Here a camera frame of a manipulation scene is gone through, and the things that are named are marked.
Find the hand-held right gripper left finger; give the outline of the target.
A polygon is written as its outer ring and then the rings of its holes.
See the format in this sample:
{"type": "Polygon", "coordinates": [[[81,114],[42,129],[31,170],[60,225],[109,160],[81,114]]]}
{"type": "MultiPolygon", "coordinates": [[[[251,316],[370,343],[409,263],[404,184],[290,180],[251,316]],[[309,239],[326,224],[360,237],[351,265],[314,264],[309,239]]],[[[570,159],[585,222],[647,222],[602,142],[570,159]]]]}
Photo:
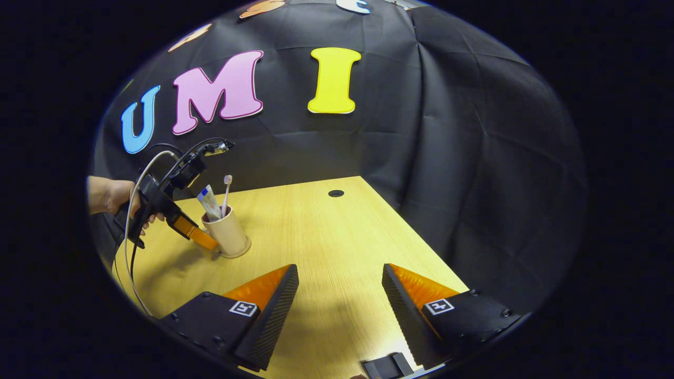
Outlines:
{"type": "Polygon", "coordinates": [[[286,265],[221,295],[197,294],[158,322],[215,360],[265,371],[298,287],[297,265],[286,265]]]}

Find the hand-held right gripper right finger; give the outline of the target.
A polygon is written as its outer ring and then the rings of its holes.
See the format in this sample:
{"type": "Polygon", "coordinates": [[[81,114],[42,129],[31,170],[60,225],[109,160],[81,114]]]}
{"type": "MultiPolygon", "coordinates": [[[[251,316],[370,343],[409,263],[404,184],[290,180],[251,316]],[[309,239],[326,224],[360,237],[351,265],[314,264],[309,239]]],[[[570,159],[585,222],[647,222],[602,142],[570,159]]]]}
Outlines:
{"type": "Polygon", "coordinates": [[[381,285],[414,362],[424,368],[471,360],[524,322],[481,291],[458,292],[398,265],[384,265],[381,285]]]}

